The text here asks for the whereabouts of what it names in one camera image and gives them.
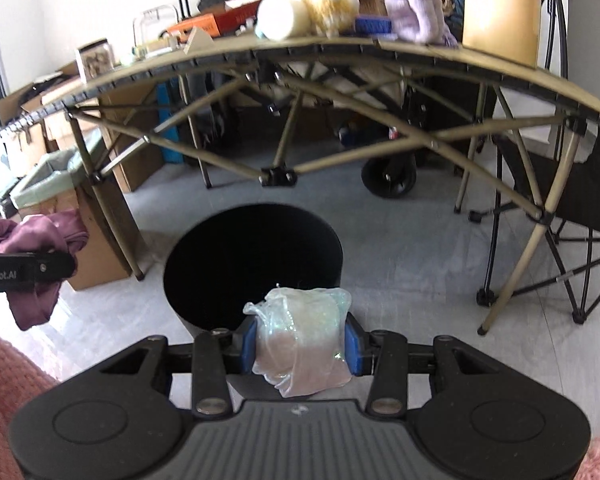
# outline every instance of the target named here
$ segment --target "purple cloth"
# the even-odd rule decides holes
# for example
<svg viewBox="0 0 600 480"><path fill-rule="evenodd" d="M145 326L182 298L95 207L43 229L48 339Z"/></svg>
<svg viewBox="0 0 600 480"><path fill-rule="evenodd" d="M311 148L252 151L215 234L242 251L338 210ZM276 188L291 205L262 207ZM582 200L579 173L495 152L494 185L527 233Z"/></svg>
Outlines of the purple cloth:
<svg viewBox="0 0 600 480"><path fill-rule="evenodd" d="M89 233L78 210L27 216L20 224L0 219L0 254L62 251L75 256L88 240ZM36 283L31 291L7 292L11 313L20 330L49 321L58 302L60 285Z"/></svg>
<svg viewBox="0 0 600 480"><path fill-rule="evenodd" d="M442 0L385 0L385 4L401 40L458 46L445 23Z"/></svg>

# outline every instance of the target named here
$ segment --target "yellow cylinder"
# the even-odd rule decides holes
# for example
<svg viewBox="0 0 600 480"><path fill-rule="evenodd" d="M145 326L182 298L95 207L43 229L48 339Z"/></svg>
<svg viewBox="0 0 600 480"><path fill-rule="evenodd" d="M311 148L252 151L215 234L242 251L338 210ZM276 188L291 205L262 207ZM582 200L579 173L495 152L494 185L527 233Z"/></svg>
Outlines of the yellow cylinder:
<svg viewBox="0 0 600 480"><path fill-rule="evenodd" d="M536 67L542 0L465 0L462 44Z"/></svg>

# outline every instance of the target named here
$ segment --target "gray floor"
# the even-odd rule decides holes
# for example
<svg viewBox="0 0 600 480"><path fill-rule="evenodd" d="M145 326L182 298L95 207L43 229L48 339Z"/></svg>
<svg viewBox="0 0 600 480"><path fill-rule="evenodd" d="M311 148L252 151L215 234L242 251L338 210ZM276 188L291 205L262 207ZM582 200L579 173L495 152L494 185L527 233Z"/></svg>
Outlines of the gray floor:
<svg viewBox="0 0 600 480"><path fill-rule="evenodd" d="M325 143L296 149L293 159L333 151ZM492 147L481 156L489 164ZM264 166L269 156L247 156ZM342 286L353 294L352 311L368 330L388 328L411 342L427 343L448 333L477 346L577 402L600 434L600 307L584 327L575 326L560 285L517 298L485 338L476 328L485 310L475 304L488 253L491 226L470 224L455 216L452 205L459 179L449 168L421 171L416 189L396 202L373 197L360 181L361 164L335 168L300 179L295 189L261 189L212 170L216 189L204 189L199 172L167 166L129 204L148 251L142 254L147 279L133 279L75 293L65 285L47 326L21 333L0 295L0 335L64 380L129 344L162 333L174 344L190 341L170 311L162 291L162 270L170 249L192 225L232 206L253 202L285 202L322 216L334 227L344 247ZM492 192L472 179L465 209L489 206ZM506 215L494 283L512 269L531 224L519 212ZM581 263L584 247L561 248L566 263ZM555 272L543 245L525 280ZM576 293L581 280L574 280ZM592 278L592 295L600 290L600 269ZM321 397L364 399L368 380L354 380ZM426 378L410 383L411 405L429 398ZM187 406L186 378L176 380L174 402Z"/></svg>

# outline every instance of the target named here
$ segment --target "black trash can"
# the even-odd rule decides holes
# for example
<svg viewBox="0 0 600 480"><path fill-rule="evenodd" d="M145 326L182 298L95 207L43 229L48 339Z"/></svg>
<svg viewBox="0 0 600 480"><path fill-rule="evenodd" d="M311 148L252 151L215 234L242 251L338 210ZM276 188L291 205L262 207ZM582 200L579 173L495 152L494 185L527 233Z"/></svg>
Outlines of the black trash can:
<svg viewBox="0 0 600 480"><path fill-rule="evenodd" d="M195 226L164 270L164 291L191 335L235 330L244 305L277 286L311 290L340 285L342 246L324 220L283 204L229 209ZM232 377L247 399L279 399L260 376Z"/></svg>

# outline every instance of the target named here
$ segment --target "crumpled translucent cloth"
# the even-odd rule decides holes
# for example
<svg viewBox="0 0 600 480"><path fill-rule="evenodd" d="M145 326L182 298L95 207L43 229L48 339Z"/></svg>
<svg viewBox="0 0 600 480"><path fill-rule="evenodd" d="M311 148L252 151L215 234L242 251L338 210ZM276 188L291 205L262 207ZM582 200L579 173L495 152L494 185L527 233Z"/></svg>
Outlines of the crumpled translucent cloth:
<svg viewBox="0 0 600 480"><path fill-rule="evenodd" d="M253 373L280 394L308 396L351 380L344 360L344 327L351 295L342 288L275 288L245 314L258 317Z"/></svg>

